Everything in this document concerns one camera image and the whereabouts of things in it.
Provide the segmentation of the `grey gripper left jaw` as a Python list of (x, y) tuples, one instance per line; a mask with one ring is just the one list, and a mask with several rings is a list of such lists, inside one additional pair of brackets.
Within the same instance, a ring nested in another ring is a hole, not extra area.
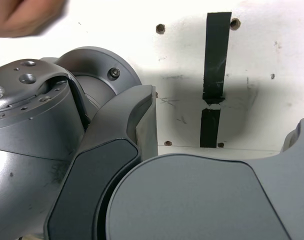
[(157, 155), (156, 88), (137, 85), (95, 114), (45, 221), (45, 238), (105, 239), (116, 186), (135, 166)]

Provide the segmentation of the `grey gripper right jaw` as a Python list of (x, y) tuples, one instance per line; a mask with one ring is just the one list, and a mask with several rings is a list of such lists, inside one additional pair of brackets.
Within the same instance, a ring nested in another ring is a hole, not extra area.
[(120, 181), (108, 240), (304, 240), (304, 118), (294, 144), (244, 161), (167, 154)]

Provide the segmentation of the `person's hand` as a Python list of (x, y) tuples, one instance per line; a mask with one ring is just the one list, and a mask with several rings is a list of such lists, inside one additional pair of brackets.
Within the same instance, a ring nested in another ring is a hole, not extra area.
[(66, 0), (0, 0), (0, 38), (35, 36), (65, 13)]

